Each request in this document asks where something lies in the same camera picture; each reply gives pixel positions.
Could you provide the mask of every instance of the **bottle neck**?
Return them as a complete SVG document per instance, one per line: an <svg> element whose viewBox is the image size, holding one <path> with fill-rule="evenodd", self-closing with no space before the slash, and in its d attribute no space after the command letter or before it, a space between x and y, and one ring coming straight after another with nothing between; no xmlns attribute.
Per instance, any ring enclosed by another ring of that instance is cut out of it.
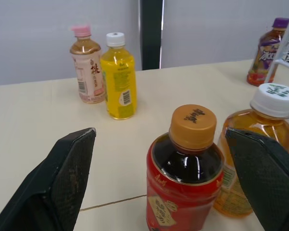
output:
<svg viewBox="0 0 289 231"><path fill-rule="evenodd" d="M119 49L124 49L124 46L119 46L119 47L109 47L109 50L119 50Z"/></svg>
<svg viewBox="0 0 289 231"><path fill-rule="evenodd" d="M273 30L276 30L276 31L286 31L286 28L273 27Z"/></svg>
<svg viewBox="0 0 289 231"><path fill-rule="evenodd" d="M272 122L280 122L280 121L285 119L285 118L278 118L278 117L268 116L266 114L263 114L263 113L255 110L254 108L252 108L252 112L253 112L253 116L255 116L256 118L261 119L261 120L266 120L266 121L269 120L269 121L272 121Z"/></svg>
<svg viewBox="0 0 289 231"><path fill-rule="evenodd" d="M185 147L182 147L180 145L178 145L169 135L170 140L172 142L172 144L175 146L175 148L182 154L187 154L187 155L201 155L202 153L205 152L205 150L207 150L210 146L205 147L205 148L201 148L201 149L188 149Z"/></svg>
<svg viewBox="0 0 289 231"><path fill-rule="evenodd" d="M84 40L91 40L91 36L86 36L86 37L76 37L77 41L84 41Z"/></svg>

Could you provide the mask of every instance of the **red bottle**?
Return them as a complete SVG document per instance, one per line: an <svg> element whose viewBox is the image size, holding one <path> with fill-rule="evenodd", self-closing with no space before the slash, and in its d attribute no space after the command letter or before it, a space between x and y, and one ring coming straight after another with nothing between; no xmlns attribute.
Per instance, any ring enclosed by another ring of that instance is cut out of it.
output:
<svg viewBox="0 0 289 231"><path fill-rule="evenodd" d="M198 231L219 192L223 155L213 143L216 116L183 105L168 133L147 156L147 223L150 231Z"/></svg>

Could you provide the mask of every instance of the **bottle cap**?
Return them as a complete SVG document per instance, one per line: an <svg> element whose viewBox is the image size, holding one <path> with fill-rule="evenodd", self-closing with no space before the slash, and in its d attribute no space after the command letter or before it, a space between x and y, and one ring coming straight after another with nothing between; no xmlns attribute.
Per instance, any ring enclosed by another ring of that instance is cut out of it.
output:
<svg viewBox="0 0 289 231"><path fill-rule="evenodd" d="M250 106L276 118L289 117L289 87L277 83L264 83L259 86Z"/></svg>
<svg viewBox="0 0 289 231"><path fill-rule="evenodd" d="M120 32L113 32L106 35L108 47L121 47L125 45L125 36Z"/></svg>
<svg viewBox="0 0 289 231"><path fill-rule="evenodd" d="M87 37L91 36L91 28L89 25L84 26L73 26L71 30L74 32L76 37Z"/></svg>
<svg viewBox="0 0 289 231"><path fill-rule="evenodd" d="M183 148L203 149L212 145L216 123L216 116L209 109L183 105L173 112L169 135Z"/></svg>
<svg viewBox="0 0 289 231"><path fill-rule="evenodd" d="M287 28L289 25L289 18L276 18L273 24L275 28Z"/></svg>

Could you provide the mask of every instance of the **white table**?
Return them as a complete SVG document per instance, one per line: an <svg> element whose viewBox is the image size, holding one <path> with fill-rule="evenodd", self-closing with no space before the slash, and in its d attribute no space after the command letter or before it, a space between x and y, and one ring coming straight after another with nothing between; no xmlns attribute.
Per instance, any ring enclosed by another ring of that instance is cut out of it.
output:
<svg viewBox="0 0 289 231"><path fill-rule="evenodd" d="M178 106L193 103L211 109L218 119L217 140L225 118L249 108L256 90L245 80L250 65L241 61L137 72L138 111L123 121L111 119L104 103L82 103L75 79L0 86L0 211L59 138L95 127L84 211L75 230L147 231L145 197L90 208L146 194L148 147L168 131ZM280 66L275 83L289 86L289 70ZM235 220L213 211L204 230L263 229L255 215Z"/></svg>

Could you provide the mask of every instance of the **white bottle cap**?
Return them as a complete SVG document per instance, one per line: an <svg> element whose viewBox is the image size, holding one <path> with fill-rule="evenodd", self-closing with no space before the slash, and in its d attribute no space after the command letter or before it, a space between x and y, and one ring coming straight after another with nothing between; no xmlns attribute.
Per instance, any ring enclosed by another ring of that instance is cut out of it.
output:
<svg viewBox="0 0 289 231"><path fill-rule="evenodd" d="M121 47L125 45L125 36L120 32L113 32L106 35L108 47Z"/></svg>
<svg viewBox="0 0 289 231"><path fill-rule="evenodd" d="M289 87L277 83L264 83L259 86L250 106L272 117L289 117Z"/></svg>

